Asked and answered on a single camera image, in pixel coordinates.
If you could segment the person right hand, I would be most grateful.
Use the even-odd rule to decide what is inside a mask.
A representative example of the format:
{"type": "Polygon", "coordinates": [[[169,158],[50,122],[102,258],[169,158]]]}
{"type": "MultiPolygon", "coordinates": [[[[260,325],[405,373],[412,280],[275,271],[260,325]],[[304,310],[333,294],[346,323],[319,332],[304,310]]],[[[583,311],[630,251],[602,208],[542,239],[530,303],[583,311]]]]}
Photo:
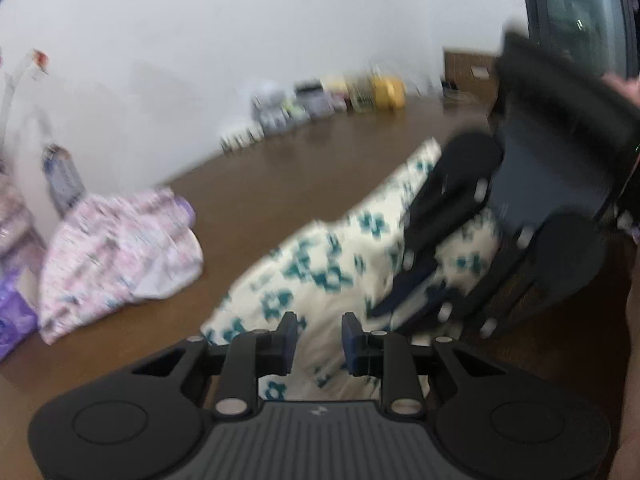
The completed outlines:
{"type": "Polygon", "coordinates": [[[606,73],[602,80],[635,106],[640,106],[639,76],[625,79],[614,73],[606,73]]]}

